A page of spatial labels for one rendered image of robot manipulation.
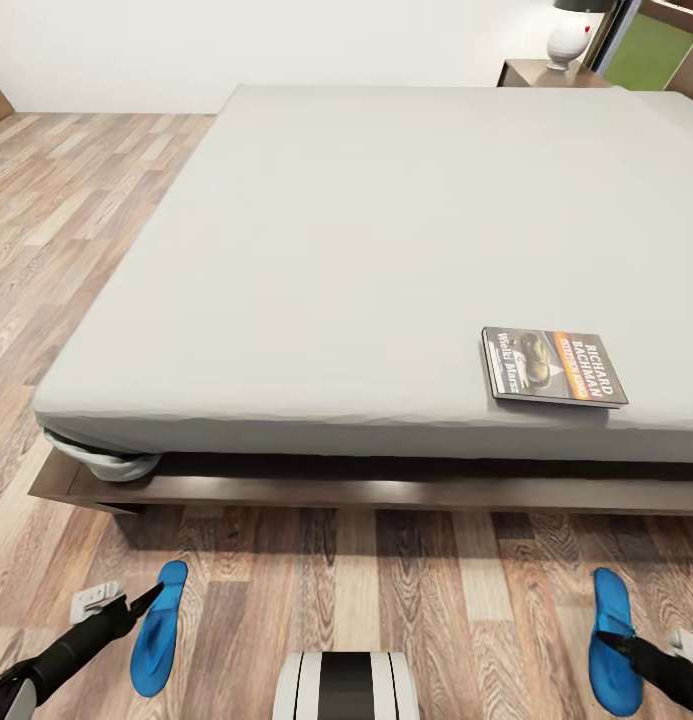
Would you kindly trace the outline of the hardback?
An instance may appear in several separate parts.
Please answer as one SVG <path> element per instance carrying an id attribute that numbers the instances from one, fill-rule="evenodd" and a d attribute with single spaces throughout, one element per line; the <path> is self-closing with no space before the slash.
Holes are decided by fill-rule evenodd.
<path id="1" fill-rule="evenodd" d="M 599 335 L 485 327 L 495 399 L 620 409 L 629 404 Z"/>

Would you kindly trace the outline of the sandal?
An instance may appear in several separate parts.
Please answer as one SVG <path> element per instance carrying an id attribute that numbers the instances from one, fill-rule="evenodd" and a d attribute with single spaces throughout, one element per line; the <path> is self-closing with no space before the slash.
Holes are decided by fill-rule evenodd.
<path id="1" fill-rule="evenodd" d="M 613 570 L 596 568 L 593 574 L 595 623 L 590 638 L 589 675 L 594 698 L 606 711 L 618 717 L 630 717 L 641 706 L 643 682 L 627 659 L 595 637 L 595 631 L 608 631 L 637 638 L 632 626 L 629 590 L 623 578 Z"/>
<path id="2" fill-rule="evenodd" d="M 187 575 L 184 561 L 168 562 L 157 581 L 164 583 L 165 588 L 145 613 L 130 664 L 134 688 L 144 697 L 160 693 L 170 677 L 177 640 L 177 613 Z"/>

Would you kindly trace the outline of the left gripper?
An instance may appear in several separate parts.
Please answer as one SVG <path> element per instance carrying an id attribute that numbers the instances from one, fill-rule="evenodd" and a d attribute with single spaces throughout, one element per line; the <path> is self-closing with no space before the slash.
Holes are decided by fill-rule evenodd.
<path id="1" fill-rule="evenodd" d="M 113 639 L 126 637 L 136 620 L 147 613 L 153 601 L 165 588 L 157 583 L 150 591 L 130 604 L 127 609 L 127 596 L 124 594 L 109 603 L 102 613 L 91 615 L 85 622 L 76 624 L 61 637 L 57 643 L 69 649 L 73 656 L 74 671 L 78 673 L 93 657 L 99 654 Z"/>

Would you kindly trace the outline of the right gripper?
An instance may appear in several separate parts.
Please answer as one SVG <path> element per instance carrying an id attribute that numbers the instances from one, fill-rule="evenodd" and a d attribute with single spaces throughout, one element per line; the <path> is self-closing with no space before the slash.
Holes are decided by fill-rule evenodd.
<path id="1" fill-rule="evenodd" d="M 645 678 L 673 701 L 693 712 L 693 665 L 659 650 L 648 640 L 595 631 L 595 637 L 629 659 L 634 674 Z"/>

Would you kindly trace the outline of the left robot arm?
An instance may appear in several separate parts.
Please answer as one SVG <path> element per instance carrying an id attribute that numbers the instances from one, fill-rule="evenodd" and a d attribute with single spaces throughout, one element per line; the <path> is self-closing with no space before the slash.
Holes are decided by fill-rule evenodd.
<path id="1" fill-rule="evenodd" d="M 123 580 L 112 580 L 74 595 L 70 612 L 73 628 L 38 657 L 18 662 L 0 676 L 0 720 L 30 720 L 35 707 L 44 705 L 113 639 L 126 637 L 133 630 L 165 584 L 157 583 L 134 600 L 130 609 L 125 594 L 109 606 L 97 605 L 122 594 L 125 588 Z"/>

